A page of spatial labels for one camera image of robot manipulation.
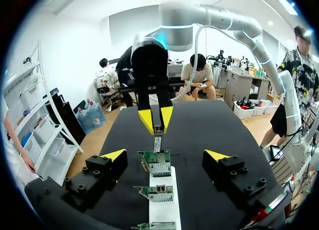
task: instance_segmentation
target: patterned shirt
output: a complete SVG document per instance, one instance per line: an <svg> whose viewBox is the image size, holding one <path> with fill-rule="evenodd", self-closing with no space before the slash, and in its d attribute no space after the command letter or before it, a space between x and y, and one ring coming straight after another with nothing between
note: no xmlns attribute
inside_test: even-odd
<svg viewBox="0 0 319 230"><path fill-rule="evenodd" d="M313 72L306 71L303 68L303 64L308 66L311 65L310 67ZM311 57L308 55L308 59L305 60L302 59L302 56L297 49L289 51L286 53L282 64L278 67L279 72L284 70L288 70L293 78L301 118L305 119L313 101L313 97L316 98L317 93L319 93L318 74L312 64Z"/></svg>

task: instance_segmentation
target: green circuit board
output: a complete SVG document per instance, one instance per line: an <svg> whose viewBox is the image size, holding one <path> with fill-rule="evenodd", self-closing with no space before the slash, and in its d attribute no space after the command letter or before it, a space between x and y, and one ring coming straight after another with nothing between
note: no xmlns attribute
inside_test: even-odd
<svg viewBox="0 0 319 230"><path fill-rule="evenodd" d="M168 223L139 224L137 227L131 227L131 228L138 229L138 230L176 230L176 223L168 222Z"/></svg>
<svg viewBox="0 0 319 230"><path fill-rule="evenodd" d="M149 171L153 177L170 176L170 151L165 150L161 153L152 151L138 151L142 157L141 164L146 171Z"/></svg>
<svg viewBox="0 0 319 230"><path fill-rule="evenodd" d="M152 151L138 151L139 155L143 157L145 163L160 163L158 156L164 155L165 162L170 163L170 151L165 150L164 153L153 153Z"/></svg>
<svg viewBox="0 0 319 230"><path fill-rule="evenodd" d="M145 195L158 193L173 193L173 186L157 185L156 187L133 187L138 189L141 193Z"/></svg>
<svg viewBox="0 0 319 230"><path fill-rule="evenodd" d="M133 186L139 194L152 202L170 202L174 200L173 186L156 185L156 187Z"/></svg>

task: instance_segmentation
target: robotic arm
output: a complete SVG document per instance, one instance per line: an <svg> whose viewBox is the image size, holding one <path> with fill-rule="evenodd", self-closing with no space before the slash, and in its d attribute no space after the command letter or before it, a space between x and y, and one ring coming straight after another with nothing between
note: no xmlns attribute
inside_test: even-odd
<svg viewBox="0 0 319 230"><path fill-rule="evenodd" d="M258 39L262 34L260 24L253 18L214 6L196 6L181 3L163 4L159 6L159 14L161 21L160 28L149 33L146 38L153 40L154 43L165 43L168 50L186 51L190 49L193 44L193 24L198 23L204 27L219 30L230 38L247 46L252 51L265 69L275 92L277 94L286 94L286 143L289 141L289 145L287 145L283 152L291 167L291 174L298 173L306 164L308 145L317 129L319 120L314 122L312 129L306 138L302 140L302 135L299 132L302 126L301 115L292 77L289 71L278 73L267 48ZM134 46L139 46L139 41L135 41Z"/></svg>

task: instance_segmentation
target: white shirt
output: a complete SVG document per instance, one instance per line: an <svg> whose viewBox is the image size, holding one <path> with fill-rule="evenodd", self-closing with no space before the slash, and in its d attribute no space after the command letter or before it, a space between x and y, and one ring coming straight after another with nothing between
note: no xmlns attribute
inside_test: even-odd
<svg viewBox="0 0 319 230"><path fill-rule="evenodd" d="M96 73L97 86L109 87L110 91L108 95L114 93L116 89L120 87L119 78L117 72L109 66L103 68L101 71Z"/></svg>
<svg viewBox="0 0 319 230"><path fill-rule="evenodd" d="M193 71L193 67L190 63L184 64L183 68L181 70L181 77L184 80L189 80L190 79L190 75ZM205 68L201 71L196 71L195 72L195 76L193 79L193 83L200 83L203 82L205 80L213 80L213 70L211 68L211 65L209 63L205 64Z"/></svg>

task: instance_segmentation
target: ceiling light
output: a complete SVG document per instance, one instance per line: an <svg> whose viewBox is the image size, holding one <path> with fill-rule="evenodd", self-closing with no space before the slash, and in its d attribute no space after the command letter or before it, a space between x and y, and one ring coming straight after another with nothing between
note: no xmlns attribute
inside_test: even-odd
<svg viewBox="0 0 319 230"><path fill-rule="evenodd" d="M313 55L313 60L314 60L315 62L318 62L318 63L319 63L319 57L317 57L317 56L315 56L315 55Z"/></svg>
<svg viewBox="0 0 319 230"><path fill-rule="evenodd" d="M310 36L313 32L314 31L312 29L309 29L304 33L304 36Z"/></svg>
<svg viewBox="0 0 319 230"><path fill-rule="evenodd" d="M288 13L292 15L298 15L297 11L294 9L294 3L290 4L287 0L278 0L284 8L288 11Z"/></svg>

